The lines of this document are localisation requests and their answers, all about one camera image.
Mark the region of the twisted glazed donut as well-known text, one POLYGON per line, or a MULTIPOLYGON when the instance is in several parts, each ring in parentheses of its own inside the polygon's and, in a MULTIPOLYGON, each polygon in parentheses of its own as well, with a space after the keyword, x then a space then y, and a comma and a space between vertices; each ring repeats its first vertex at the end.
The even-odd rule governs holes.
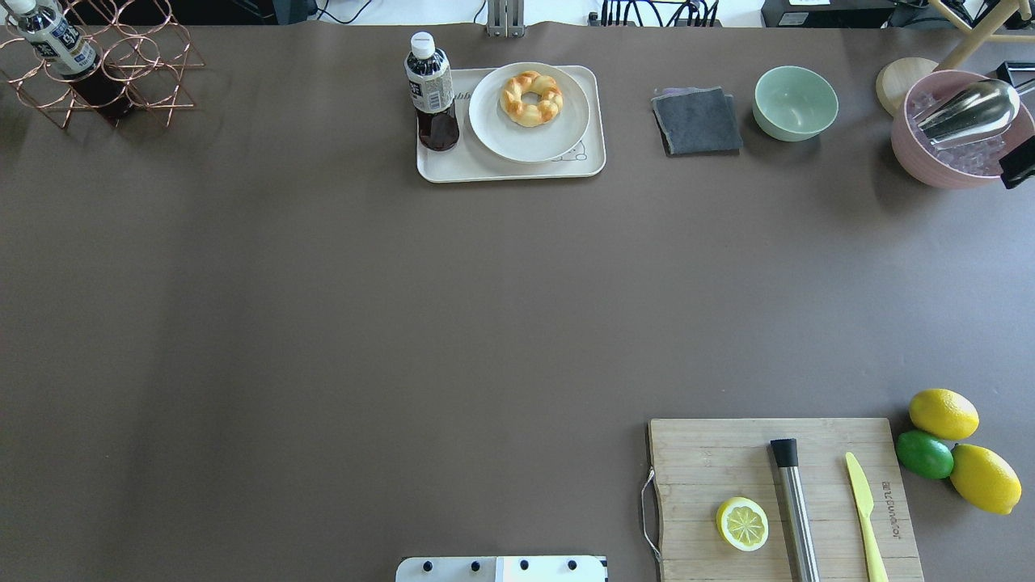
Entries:
POLYGON ((537 128, 560 114, 564 95, 552 76, 527 70, 505 82, 499 103, 512 122, 523 128, 537 128))

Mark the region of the white round plate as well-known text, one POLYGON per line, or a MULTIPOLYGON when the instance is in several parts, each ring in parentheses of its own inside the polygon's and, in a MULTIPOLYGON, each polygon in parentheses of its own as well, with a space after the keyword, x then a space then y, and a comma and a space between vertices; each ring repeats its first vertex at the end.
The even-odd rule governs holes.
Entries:
POLYGON ((559 158, 576 146, 590 124, 591 112, 584 89, 570 74, 539 62, 518 62, 503 65, 478 82, 469 103, 468 119, 481 143, 495 154, 509 161, 540 163, 559 158), (505 82, 529 70, 553 77, 564 99, 558 117, 537 128, 524 128, 511 121, 499 104, 505 82))

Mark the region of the dark tea bottle on tray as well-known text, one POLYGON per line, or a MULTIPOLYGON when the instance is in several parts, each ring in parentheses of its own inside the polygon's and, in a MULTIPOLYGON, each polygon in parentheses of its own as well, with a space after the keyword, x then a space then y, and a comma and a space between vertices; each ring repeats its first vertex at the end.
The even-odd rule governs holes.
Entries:
POLYGON ((459 143, 459 121, 454 106, 454 78, 450 59, 438 48, 432 34, 418 31, 411 37, 404 59, 418 139, 432 151, 447 151, 459 143))

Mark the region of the pink bowl with ice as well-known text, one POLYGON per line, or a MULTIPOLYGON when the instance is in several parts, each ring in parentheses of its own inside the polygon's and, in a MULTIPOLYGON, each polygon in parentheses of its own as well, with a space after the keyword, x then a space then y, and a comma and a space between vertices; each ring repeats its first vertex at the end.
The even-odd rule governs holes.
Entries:
POLYGON ((1003 172, 999 162, 1033 139, 1033 118, 1026 106, 1021 104, 1019 115, 1004 133, 972 145, 936 150, 917 126, 917 119, 934 110, 936 103, 947 101, 965 85, 983 79, 969 71, 935 71, 909 89, 894 115, 891 133, 892 150, 906 173, 929 187, 943 190, 979 188, 999 182, 1003 172))

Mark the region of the steel ice scoop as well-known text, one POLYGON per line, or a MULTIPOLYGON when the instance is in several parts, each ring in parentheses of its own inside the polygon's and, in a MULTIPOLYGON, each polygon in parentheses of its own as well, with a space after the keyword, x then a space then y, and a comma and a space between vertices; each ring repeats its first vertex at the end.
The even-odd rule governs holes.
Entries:
POLYGON ((1021 93, 1009 82, 972 82, 918 122, 937 149, 949 149, 1002 135, 1021 114, 1021 93))

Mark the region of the mint green bowl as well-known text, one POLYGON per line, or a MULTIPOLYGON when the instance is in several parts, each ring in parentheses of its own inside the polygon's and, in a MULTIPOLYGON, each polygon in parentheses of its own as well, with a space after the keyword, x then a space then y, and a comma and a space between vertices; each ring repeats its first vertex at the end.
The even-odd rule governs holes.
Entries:
POLYGON ((755 83, 755 123, 783 142, 802 142, 828 129, 838 118, 839 97, 820 74, 785 65, 755 83))

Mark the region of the yellow lemon far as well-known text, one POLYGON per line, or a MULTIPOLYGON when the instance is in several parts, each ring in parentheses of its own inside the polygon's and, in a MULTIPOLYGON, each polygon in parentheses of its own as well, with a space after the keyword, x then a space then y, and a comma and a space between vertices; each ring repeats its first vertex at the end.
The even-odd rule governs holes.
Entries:
POLYGON ((946 388, 914 394, 908 405, 910 421, 942 440, 971 437, 980 425, 977 408, 964 395, 946 388))

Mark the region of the yellow lemon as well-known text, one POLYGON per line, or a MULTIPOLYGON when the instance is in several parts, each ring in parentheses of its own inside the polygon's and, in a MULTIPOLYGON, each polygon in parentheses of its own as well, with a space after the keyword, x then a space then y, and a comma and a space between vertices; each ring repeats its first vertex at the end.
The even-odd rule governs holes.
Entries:
POLYGON ((964 395, 946 388, 914 394, 908 405, 910 421, 942 440, 971 437, 980 425, 977 408, 964 395))
POLYGON ((997 453, 978 445, 955 445, 949 479, 976 508, 1009 515, 1023 495, 1019 475, 997 453))

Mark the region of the green lime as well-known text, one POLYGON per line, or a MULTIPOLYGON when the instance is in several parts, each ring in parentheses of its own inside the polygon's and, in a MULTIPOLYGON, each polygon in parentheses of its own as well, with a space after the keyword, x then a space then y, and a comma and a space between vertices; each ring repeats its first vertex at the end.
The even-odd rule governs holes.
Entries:
POLYGON ((945 442, 921 430, 898 435, 895 453, 903 468, 925 479, 946 479, 953 472, 953 452, 945 442))

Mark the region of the yellow lemon near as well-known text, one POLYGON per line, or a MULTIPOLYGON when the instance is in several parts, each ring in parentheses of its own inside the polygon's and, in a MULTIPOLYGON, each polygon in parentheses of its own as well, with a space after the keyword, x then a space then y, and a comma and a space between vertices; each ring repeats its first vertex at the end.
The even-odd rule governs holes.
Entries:
POLYGON ((997 453, 978 445, 955 445, 949 479, 976 508, 1009 515, 1023 495, 1019 475, 997 453))

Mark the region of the dark grey folded cloth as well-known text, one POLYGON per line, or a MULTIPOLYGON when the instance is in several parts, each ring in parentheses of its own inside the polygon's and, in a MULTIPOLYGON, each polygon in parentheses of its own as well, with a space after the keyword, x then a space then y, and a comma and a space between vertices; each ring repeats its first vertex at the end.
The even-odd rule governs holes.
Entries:
POLYGON ((669 156, 713 154, 743 147, 734 97, 720 87, 671 87, 651 106, 669 156))

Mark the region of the half lemon slice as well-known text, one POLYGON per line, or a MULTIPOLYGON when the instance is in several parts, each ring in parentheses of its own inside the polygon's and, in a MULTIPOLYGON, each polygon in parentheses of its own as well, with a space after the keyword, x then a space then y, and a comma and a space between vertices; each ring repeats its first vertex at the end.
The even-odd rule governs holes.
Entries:
POLYGON ((721 502, 715 523, 720 536, 739 551, 757 551, 768 542, 768 516, 750 498, 735 496, 721 502))

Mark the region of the tea bottle in rack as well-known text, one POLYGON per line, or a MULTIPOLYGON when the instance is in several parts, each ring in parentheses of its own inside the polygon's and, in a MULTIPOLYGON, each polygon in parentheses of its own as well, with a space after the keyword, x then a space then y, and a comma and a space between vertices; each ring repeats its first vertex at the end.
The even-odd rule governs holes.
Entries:
POLYGON ((110 122, 134 110, 126 82, 117 81, 108 72, 94 45, 82 36, 55 1, 7 1, 7 6, 19 34, 68 82, 82 103, 110 122))

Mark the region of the aluminium frame post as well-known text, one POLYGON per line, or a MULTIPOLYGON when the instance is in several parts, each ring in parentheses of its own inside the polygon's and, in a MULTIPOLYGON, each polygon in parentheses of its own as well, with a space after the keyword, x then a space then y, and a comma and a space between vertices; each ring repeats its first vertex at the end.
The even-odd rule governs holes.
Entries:
POLYGON ((487 36, 520 38, 526 34, 524 0, 487 0, 487 36))

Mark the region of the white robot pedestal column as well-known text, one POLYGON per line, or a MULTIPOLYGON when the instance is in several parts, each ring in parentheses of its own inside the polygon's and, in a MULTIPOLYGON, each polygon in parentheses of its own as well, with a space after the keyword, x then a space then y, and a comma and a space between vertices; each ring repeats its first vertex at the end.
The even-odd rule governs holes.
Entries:
POLYGON ((584 554, 409 557, 395 572, 395 581, 607 580, 607 557, 584 554))

